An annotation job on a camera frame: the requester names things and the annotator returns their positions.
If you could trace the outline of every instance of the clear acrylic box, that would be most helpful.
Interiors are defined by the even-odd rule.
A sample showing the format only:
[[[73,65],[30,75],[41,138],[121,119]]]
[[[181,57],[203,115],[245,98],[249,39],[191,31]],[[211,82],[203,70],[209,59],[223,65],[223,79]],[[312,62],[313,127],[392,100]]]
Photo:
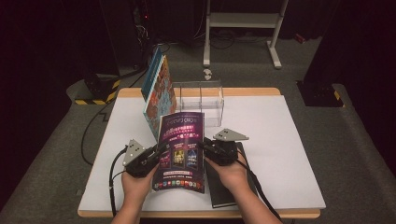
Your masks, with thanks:
[[[224,97],[220,80],[173,82],[172,86],[177,97],[176,112],[203,112],[206,127],[221,125]]]

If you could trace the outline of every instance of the hand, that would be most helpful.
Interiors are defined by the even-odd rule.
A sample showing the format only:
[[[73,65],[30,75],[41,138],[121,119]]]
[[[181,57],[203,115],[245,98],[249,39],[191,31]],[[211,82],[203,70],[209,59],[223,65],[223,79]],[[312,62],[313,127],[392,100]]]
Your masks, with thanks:
[[[143,204],[151,189],[151,179],[158,168],[158,164],[148,173],[146,177],[135,178],[124,172],[121,176],[124,191],[124,203]]]
[[[232,194],[236,193],[238,189],[245,189],[248,186],[247,170],[238,162],[233,162],[231,165],[219,166],[209,158],[206,161],[219,173],[220,181]],[[241,155],[238,149],[238,160],[245,165],[247,162]]]

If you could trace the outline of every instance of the metal stand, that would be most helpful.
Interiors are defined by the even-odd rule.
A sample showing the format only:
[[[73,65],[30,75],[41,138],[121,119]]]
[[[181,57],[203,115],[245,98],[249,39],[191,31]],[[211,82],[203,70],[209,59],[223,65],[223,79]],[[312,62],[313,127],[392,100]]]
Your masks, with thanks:
[[[284,0],[279,13],[211,13],[210,0],[207,0],[206,33],[204,48],[204,67],[210,66],[210,28],[211,27],[247,27],[247,28],[273,28],[274,34],[267,46],[274,62],[274,67],[282,67],[277,56],[275,44],[279,30],[285,16],[289,0]]]

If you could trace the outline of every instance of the book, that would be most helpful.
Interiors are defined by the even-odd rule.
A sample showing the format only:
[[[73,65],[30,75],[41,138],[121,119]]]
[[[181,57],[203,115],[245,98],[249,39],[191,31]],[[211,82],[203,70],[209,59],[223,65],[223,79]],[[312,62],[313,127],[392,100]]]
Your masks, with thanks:
[[[205,193],[204,113],[179,112],[162,116],[158,142],[167,143],[160,165],[152,179],[155,191],[189,189]]]
[[[241,142],[237,142],[236,146],[241,150],[242,155],[246,157],[245,150]],[[236,205],[235,199],[231,192],[222,185],[218,172],[209,163],[205,162],[207,184],[210,190],[210,199],[213,208]],[[251,190],[257,195],[256,187],[249,174],[247,174],[247,182]]]
[[[158,139],[161,116],[175,113],[176,106],[168,61],[166,55],[162,55],[143,111],[155,139]]]
[[[154,78],[156,77],[157,71],[159,69],[159,65],[161,64],[161,59],[163,54],[161,53],[160,47],[156,47],[154,50],[154,54],[152,55],[151,61],[148,66],[148,71],[146,73],[145,81],[142,85],[142,95],[145,101],[149,98],[149,92],[151,90],[152,84],[154,82]]]

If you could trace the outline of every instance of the table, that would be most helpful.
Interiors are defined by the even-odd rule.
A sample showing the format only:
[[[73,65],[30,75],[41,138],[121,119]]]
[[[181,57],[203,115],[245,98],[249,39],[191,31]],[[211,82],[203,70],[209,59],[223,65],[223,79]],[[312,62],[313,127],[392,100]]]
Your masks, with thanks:
[[[211,137],[224,128],[249,136],[243,142],[247,160],[280,216],[319,217],[326,205],[284,96],[275,88],[223,88],[223,94],[222,126],[205,127],[205,136]],[[155,144],[143,117],[144,104],[140,89],[120,90],[78,207],[80,216],[111,217],[111,162],[130,139],[145,147]],[[114,174],[123,169],[121,161],[116,163]],[[114,184],[119,209],[123,199],[120,179],[116,178]],[[209,193],[207,181],[205,194],[183,189],[150,193],[141,217],[240,217],[237,206],[212,209]]]

